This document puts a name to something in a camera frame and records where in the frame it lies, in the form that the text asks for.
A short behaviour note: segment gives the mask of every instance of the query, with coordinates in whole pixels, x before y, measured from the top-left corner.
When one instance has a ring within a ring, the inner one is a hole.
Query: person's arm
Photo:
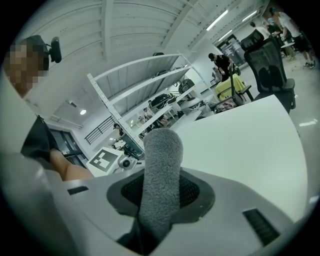
[[[234,65],[234,61],[231,58],[229,58],[229,62],[230,62],[229,67],[232,67]]]
[[[269,31],[268,31],[268,30],[266,30],[266,28],[265,28],[265,27],[264,27],[263,29],[264,29],[264,32],[266,33],[266,35],[267,35],[268,37],[270,37],[270,33],[269,33]]]
[[[50,163],[54,170],[60,174],[63,181],[94,178],[89,170],[70,163],[64,155],[55,148],[50,151]]]
[[[288,29],[284,26],[284,27],[283,27],[283,34],[282,34],[282,37],[283,37],[284,39],[286,39],[286,37],[287,37],[287,31],[288,31]]]

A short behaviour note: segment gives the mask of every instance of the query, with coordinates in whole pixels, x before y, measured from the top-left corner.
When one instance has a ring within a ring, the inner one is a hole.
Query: microphone
[[[171,229],[172,214],[180,209],[183,145],[174,131],[165,128],[148,133],[143,143],[145,169],[138,221],[159,243]]]

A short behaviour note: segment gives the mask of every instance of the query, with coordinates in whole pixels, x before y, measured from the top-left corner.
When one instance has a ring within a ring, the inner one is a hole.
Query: white table
[[[294,42],[285,43],[283,46],[281,46],[281,48],[286,48],[286,47],[289,47],[289,46],[293,46],[294,44],[295,44]]]
[[[198,116],[200,116],[202,113],[201,110],[195,110],[195,111],[192,111],[191,113],[189,114],[184,114],[183,116],[181,116],[179,118],[178,121],[176,121],[171,127],[170,127],[170,130],[173,130],[173,131],[177,131],[177,129],[179,129],[181,126],[185,126],[193,121],[195,121],[197,119]]]
[[[182,166],[240,182],[294,222],[307,204],[307,167],[297,130],[272,95],[180,126]]]

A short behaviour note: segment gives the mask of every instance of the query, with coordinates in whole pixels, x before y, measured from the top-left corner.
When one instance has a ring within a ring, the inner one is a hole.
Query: black shirt
[[[228,67],[230,65],[229,57],[227,57],[227,56],[225,56],[223,54],[217,55],[216,57],[217,58],[214,61],[215,65],[218,68],[222,68],[222,70],[227,74],[228,73]]]
[[[274,26],[272,26],[272,25],[268,25],[267,28],[268,28],[268,32],[270,34],[276,32],[276,28]]]
[[[45,169],[53,170],[50,164],[50,150],[52,149],[59,150],[57,142],[47,124],[38,116],[25,139],[21,154],[37,160]]]
[[[121,127],[119,128],[119,135],[120,136],[124,135],[124,130]]]

